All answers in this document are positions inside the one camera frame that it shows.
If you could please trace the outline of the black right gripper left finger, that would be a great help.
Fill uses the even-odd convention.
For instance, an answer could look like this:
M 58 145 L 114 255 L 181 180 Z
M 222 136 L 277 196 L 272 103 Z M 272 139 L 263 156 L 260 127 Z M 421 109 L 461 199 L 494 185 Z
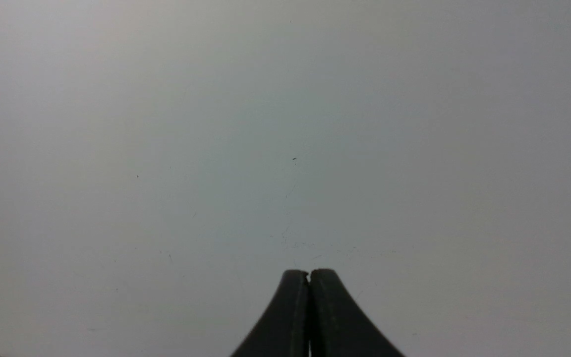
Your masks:
M 234 357 L 307 357 L 310 354 L 307 310 L 308 274 L 284 271 L 272 300 Z

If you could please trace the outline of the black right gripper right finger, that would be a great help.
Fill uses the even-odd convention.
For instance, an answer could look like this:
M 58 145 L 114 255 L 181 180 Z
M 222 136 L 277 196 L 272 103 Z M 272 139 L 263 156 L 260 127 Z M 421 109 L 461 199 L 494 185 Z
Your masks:
M 310 293 L 313 357 L 403 356 L 360 309 L 335 271 L 312 271 Z

